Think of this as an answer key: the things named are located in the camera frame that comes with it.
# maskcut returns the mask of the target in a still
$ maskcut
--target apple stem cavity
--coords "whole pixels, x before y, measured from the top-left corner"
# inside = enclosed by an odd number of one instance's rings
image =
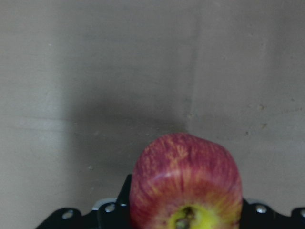
[[[184,217],[176,220],[175,229],[189,229],[195,219],[195,213],[191,207],[183,209]]]

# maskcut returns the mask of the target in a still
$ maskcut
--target gray surface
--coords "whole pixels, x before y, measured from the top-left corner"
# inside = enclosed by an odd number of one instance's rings
[[[0,1],[0,224],[115,197],[142,149],[227,147],[244,196],[305,205],[303,0]]]

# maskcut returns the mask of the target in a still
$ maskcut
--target apple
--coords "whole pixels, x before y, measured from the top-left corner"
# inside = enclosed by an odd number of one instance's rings
[[[132,173],[135,229],[237,229],[241,178],[222,146],[186,133],[148,145]]]

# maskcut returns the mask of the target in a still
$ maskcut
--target screw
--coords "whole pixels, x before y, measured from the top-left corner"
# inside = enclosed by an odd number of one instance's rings
[[[62,215],[62,219],[69,219],[73,216],[73,210],[68,210]]]
[[[105,207],[106,212],[112,212],[115,210],[115,204],[109,204]]]
[[[300,213],[301,213],[301,216],[305,218],[305,209],[302,209],[302,210],[300,211]]]
[[[266,212],[267,212],[266,206],[261,205],[261,204],[256,205],[255,210],[256,210],[258,213],[266,213]]]

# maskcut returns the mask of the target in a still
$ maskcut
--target bolt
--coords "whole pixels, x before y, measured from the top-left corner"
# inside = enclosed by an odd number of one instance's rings
[[[62,219],[69,219],[73,216],[73,210],[68,210],[62,215]]]
[[[305,209],[302,209],[302,210],[300,211],[300,213],[301,213],[301,216],[305,218]]]
[[[255,210],[256,210],[258,213],[266,213],[266,212],[267,212],[266,206],[261,205],[261,204],[256,205]]]
[[[109,204],[105,207],[106,212],[112,212],[115,210],[115,204]]]

